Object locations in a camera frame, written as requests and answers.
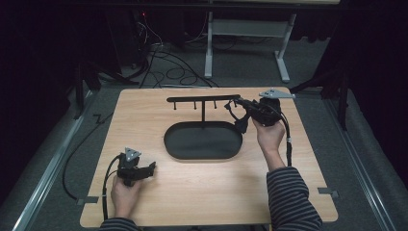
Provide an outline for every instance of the black cable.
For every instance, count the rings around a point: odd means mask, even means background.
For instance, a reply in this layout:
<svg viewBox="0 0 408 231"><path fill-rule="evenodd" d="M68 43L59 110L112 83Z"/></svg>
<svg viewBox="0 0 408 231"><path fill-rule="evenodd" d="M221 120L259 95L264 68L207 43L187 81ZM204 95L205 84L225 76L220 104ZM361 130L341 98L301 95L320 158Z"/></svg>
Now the black cable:
<svg viewBox="0 0 408 231"><path fill-rule="evenodd" d="M106 81L106 82L110 82L110 83L117 82L117 83L122 83L122 84L127 84L127 85L138 85L139 82L133 82L132 79L141 76L143 72L147 70L148 65L149 65L149 61L147 59L143 59L140 69L137 72L127 77L123 77L119 74L108 73L107 70L104 70L104 69L101 69L101 67L98 67L102 72L106 73L108 76L112 78L112 79L109 79L103 76L99 76L99 79Z"/></svg>
<svg viewBox="0 0 408 231"><path fill-rule="evenodd" d="M162 75L162 79L159 80L159 79L156 77L155 73L161 74L161 75ZM159 88L161 89L161 88L162 88L162 85L161 85L160 83L165 79L165 75L164 75L162 72L159 72L159 71L150 72L150 74L152 74L153 77L156 79L156 84L153 86L153 89L155 89L156 86L158 86L158 85L159 85Z"/></svg>
<svg viewBox="0 0 408 231"><path fill-rule="evenodd" d="M193 81L185 83L187 81L187 79L190 79L190 78L194 78ZM183 86L191 86L191 85L197 83L197 81L198 81L198 79L197 79L196 76L185 76L182 79L180 79L180 84L183 85Z"/></svg>
<svg viewBox="0 0 408 231"><path fill-rule="evenodd" d="M203 38L197 39L195 41L191 41L186 43L187 46L192 47L192 48L202 48L202 47L207 47L207 40L203 41Z"/></svg>
<svg viewBox="0 0 408 231"><path fill-rule="evenodd" d="M182 73L180 74L180 76L170 77L170 74L169 74L169 73L170 73L171 71L173 71L173 70L182 70ZM183 68L182 66L180 66L180 67L174 67L174 68L172 68L172 69L169 69L169 70L166 72L166 77L167 77L168 79L171 79L171 80L181 79L181 78L183 78L183 76L185 76L185 75L186 75L186 69Z"/></svg>
<svg viewBox="0 0 408 231"><path fill-rule="evenodd" d="M109 176L112 175L109 172L111 171L111 167L114 164L114 162L119 159L120 155L117 155L114 157L114 159L111 161L111 163L108 166L108 169L106 170L105 174L105 179L103 181L103 188L102 188L102 211L103 211L103 219L106 220L108 218L108 206L107 206L107 201L106 201L106 183L108 181Z"/></svg>
<svg viewBox="0 0 408 231"><path fill-rule="evenodd" d="M140 83L140 85L139 85L139 89L141 89L141 88L143 87L144 81L146 80L146 77L147 77L147 74L150 72L150 68L151 68L152 65L153 65L153 59L155 58L155 54L156 54L156 52L157 52L157 49L158 49L158 48L156 48L156 49L154 50L154 52L153 52L153 55L152 55L152 57L151 57L151 59L150 59L150 65L149 65L149 67L147 68L146 73L145 73L144 76L143 76L143 79L141 80L141 83Z"/></svg>
<svg viewBox="0 0 408 231"><path fill-rule="evenodd" d="M65 161L64 168L63 168L63 181L62 181L62 183L63 183L63 188L64 188L65 193L66 193L69 197L71 197L72 199L74 199L75 201L78 200L78 197L75 196L73 193L71 193L71 192L69 191L69 189L66 187L66 182L65 182L66 169L67 169L67 167L68 167L68 163L69 163L69 161L71 160L72 156L75 154L75 152L78 150L78 148L87 140L87 138L88 138L100 125L104 124L105 121L106 121L107 119L109 119L113 114L114 114L114 113L111 113L111 114L109 114L108 116L106 116L106 117L105 117L102 121L100 121L92 130L90 130L90 132L81 140L80 143L78 143L78 145L74 148L74 150L69 154L68 158L67 158L66 161Z"/></svg>
<svg viewBox="0 0 408 231"><path fill-rule="evenodd" d="M111 172L111 173L109 174L108 178L111 177L111 175L114 174L115 172L117 172L117 170Z"/></svg>
<svg viewBox="0 0 408 231"><path fill-rule="evenodd" d="M102 67L102 66L100 66L100 65L98 65L98 64L96 64L94 62L88 62L88 64L92 68L94 68L94 69L96 69L96 70L98 70L100 72L106 73L107 75L113 77L114 79L116 79L116 80L118 80L118 81L120 81L120 82L122 82L124 84L129 84L129 85L138 85L139 84L139 82L134 82L134 81L132 81L130 79L126 79L125 77L123 77L123 76L121 76L119 74L112 73L111 71L105 69L104 67Z"/></svg>
<svg viewBox="0 0 408 231"><path fill-rule="evenodd" d="M188 70L189 70L196 78L198 78L198 79L200 79L201 81L203 81L203 82L204 82L205 84L207 84L210 88L213 87L210 83L212 83L213 85L215 85L215 86L218 88L218 84L216 84L216 83L215 83L214 81L212 81L212 80L205 79L205 78L201 77L200 75L198 75L198 74L192 69L192 67L191 67L189 64L187 64L185 61L183 61L181 58L179 58L179 57L177 57L177 56L175 56L175 55L173 55L173 54L164 52L164 51L161 51L161 52L158 52L158 53L160 53L160 54L167 54L167 55L169 55L169 56L171 56L171 57L173 57L173 58L175 58L175 59L181 61L183 64L185 64L185 65L189 68Z"/></svg>
<svg viewBox="0 0 408 231"><path fill-rule="evenodd" d="M268 230L265 228L264 225L261 225L261 228L262 228L262 230L264 230L264 231L268 231Z"/></svg>
<svg viewBox="0 0 408 231"><path fill-rule="evenodd" d="M289 122L286 119L285 115L280 112L278 113L273 107L268 105L268 107L273 110L277 115L279 115L280 119L283 121L286 130L286 159L288 162L288 167L292 166L292 140L291 140L291 130L289 128Z"/></svg>
<svg viewBox="0 0 408 231"><path fill-rule="evenodd" d="M243 37L237 37L236 40L242 43L247 43L247 44L261 44L270 41L272 38L271 37L263 37L259 41L250 41L250 40L245 40L241 39Z"/></svg>
<svg viewBox="0 0 408 231"><path fill-rule="evenodd" d="M218 39L221 43L227 43L227 42L231 42L231 41L232 41L232 44L231 44L230 46L226 47L226 48L216 47L215 44L213 43L213 48L214 48L215 50L226 51L226 50L229 50L229 49L233 48L233 47L237 44L237 40L236 40L236 39L227 39L227 37L215 37L215 39Z"/></svg>

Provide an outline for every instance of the hand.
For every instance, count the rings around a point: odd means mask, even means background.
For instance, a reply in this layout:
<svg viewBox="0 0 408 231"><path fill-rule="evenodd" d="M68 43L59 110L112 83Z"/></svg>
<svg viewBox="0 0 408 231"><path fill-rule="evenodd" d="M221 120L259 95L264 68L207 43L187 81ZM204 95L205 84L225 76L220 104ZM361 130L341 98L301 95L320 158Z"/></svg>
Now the hand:
<svg viewBox="0 0 408 231"><path fill-rule="evenodd" d="M255 125L258 144L264 153L269 171L284 167L285 164L279 154L279 145L285 135L284 126L280 122L276 122L273 126L264 127L253 118L252 122Z"/></svg>
<svg viewBox="0 0 408 231"><path fill-rule="evenodd" d="M136 181L133 187L125 186L123 179L115 176L111 198L115 206L115 218L130 218L136 206L141 187L141 180Z"/></svg>

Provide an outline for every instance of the black oval tray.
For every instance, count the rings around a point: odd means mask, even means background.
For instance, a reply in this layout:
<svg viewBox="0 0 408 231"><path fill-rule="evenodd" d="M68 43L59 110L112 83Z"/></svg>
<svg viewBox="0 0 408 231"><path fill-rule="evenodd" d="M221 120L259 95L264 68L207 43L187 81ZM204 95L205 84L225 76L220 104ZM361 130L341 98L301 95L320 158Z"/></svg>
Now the black oval tray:
<svg viewBox="0 0 408 231"><path fill-rule="evenodd" d="M229 159L241 145L241 132L225 121L180 122L165 133L168 154L181 160Z"/></svg>

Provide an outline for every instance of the wooden board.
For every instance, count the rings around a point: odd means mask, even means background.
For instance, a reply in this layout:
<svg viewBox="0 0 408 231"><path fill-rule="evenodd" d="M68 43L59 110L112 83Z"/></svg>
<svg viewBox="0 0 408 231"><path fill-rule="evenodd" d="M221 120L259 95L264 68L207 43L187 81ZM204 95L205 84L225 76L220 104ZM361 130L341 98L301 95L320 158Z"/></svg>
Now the wooden board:
<svg viewBox="0 0 408 231"><path fill-rule="evenodd" d="M289 92L285 88L277 90ZM240 94L245 99L259 100L259 92L267 88L231 89L155 89L124 90L119 96L115 114L96 168L89 196L101 196L103 178L111 160L130 147L140 151L140 167L157 162L154 177L145 179L140 200L133 215L139 226L213 225L269 223L266 174L268 167L256 140L251 121L243 135L240 152L233 158L218 161L180 161L166 153L164 135L171 125L182 121L200 121L201 103L195 110L192 103L173 104L168 97ZM293 166L310 190L310 200L323 221L338 218L325 188L319 164L308 140L292 99L280 99L282 112L288 118L293 140ZM223 107L227 101L206 104L206 120L234 122ZM233 108L238 117L242 107ZM280 153L286 162L286 143ZM111 190L112 178L108 182ZM81 216L84 227L98 227L103 221L101 199L86 204ZM108 210L114 213L110 195Z"/></svg>

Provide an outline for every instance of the sleeve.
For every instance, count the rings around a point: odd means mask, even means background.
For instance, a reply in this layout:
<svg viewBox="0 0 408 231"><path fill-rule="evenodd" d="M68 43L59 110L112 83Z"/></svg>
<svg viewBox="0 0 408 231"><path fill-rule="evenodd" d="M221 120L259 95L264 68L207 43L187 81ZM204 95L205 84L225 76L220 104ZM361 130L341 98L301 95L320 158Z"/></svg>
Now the sleeve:
<svg viewBox="0 0 408 231"><path fill-rule="evenodd" d="M137 231L136 224L127 218L109 218L103 221L99 231Z"/></svg>
<svg viewBox="0 0 408 231"><path fill-rule="evenodd" d="M294 167L267 174L268 205L273 230L320 230L322 221L309 201L309 190Z"/></svg>

